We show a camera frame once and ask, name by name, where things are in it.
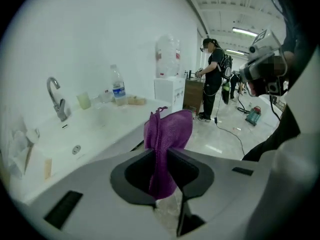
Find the black pants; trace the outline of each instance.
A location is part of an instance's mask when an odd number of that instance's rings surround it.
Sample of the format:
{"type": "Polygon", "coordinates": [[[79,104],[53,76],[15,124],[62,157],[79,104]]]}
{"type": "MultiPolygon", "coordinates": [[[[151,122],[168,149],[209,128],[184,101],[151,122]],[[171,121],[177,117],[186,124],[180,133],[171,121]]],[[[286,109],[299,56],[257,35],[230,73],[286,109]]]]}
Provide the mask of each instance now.
{"type": "Polygon", "coordinates": [[[204,118],[210,119],[212,109],[214,108],[216,93],[221,84],[205,83],[203,87],[203,110],[204,118]]]}
{"type": "Polygon", "coordinates": [[[234,96],[234,92],[236,89],[236,85],[239,82],[239,77],[237,75],[234,75],[233,77],[231,77],[230,79],[230,99],[233,99],[234,96]]]}
{"type": "Polygon", "coordinates": [[[264,152],[278,149],[283,142],[296,137],[298,134],[300,134],[300,130],[297,122],[289,107],[286,106],[279,126],[274,133],[266,141],[251,149],[242,160],[258,162],[264,152]]]}

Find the faucet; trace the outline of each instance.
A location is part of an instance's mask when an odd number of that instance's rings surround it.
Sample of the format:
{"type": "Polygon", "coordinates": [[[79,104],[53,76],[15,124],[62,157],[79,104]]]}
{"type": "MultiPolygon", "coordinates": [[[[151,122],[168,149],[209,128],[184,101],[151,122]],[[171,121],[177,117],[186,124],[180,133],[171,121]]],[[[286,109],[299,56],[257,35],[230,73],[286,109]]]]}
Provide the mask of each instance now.
{"type": "Polygon", "coordinates": [[[54,87],[56,89],[59,89],[60,88],[60,84],[58,83],[58,81],[54,78],[54,77],[49,77],[48,80],[46,81],[46,88],[48,90],[48,93],[50,95],[50,98],[52,100],[52,103],[53,103],[53,107],[54,107],[54,110],[57,114],[57,116],[60,118],[61,122],[67,120],[67,115],[65,113],[65,105],[66,105],[66,100],[64,98],[62,98],[60,100],[60,103],[58,104],[55,100],[55,97],[52,93],[52,90],[51,90],[51,85],[50,83],[53,83],[54,84],[54,87]]]}

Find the fluorescent light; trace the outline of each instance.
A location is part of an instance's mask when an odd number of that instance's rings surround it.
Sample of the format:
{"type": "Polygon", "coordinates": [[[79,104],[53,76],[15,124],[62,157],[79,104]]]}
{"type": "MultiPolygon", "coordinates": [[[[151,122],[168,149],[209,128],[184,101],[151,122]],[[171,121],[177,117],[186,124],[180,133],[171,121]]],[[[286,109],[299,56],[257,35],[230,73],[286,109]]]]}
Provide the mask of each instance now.
{"type": "Polygon", "coordinates": [[[244,55],[249,55],[249,52],[243,51],[243,50],[238,50],[240,53],[244,53],[244,55]]]}
{"type": "Polygon", "coordinates": [[[230,49],[226,49],[227,52],[229,53],[235,53],[235,54],[241,54],[241,55],[245,55],[243,52],[240,51],[236,51],[236,50],[230,50],[230,49]]]}
{"type": "Polygon", "coordinates": [[[233,27],[232,31],[233,32],[237,32],[237,33],[241,33],[241,34],[246,34],[246,35],[249,35],[249,36],[252,36],[252,37],[256,37],[258,35],[257,33],[254,33],[254,32],[251,32],[251,31],[247,31],[247,30],[244,30],[244,29],[241,29],[241,28],[236,28],[236,27],[233,27]]]}

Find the glass cup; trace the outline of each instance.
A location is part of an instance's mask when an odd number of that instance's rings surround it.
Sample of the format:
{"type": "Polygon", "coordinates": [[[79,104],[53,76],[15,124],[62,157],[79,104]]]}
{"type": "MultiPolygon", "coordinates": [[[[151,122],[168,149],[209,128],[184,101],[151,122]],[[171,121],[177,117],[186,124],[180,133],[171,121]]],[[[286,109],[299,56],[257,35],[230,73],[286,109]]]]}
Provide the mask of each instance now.
{"type": "Polygon", "coordinates": [[[86,110],[91,107],[91,101],[87,92],[79,94],[77,97],[80,107],[86,110]]]}

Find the purple towel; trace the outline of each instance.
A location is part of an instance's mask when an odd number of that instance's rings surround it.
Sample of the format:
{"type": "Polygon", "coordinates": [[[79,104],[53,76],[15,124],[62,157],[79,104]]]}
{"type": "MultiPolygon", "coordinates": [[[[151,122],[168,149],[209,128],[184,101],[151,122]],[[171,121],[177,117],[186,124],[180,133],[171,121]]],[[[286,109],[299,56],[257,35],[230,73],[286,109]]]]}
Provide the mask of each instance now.
{"type": "Polygon", "coordinates": [[[150,179],[149,194],[155,199],[169,197],[176,190],[176,183],[168,172],[167,149],[184,149],[192,133],[193,118],[189,110],[181,110],[160,119],[160,112],[167,107],[159,107],[151,112],[144,125],[144,147],[155,151],[155,169],[150,179]]]}

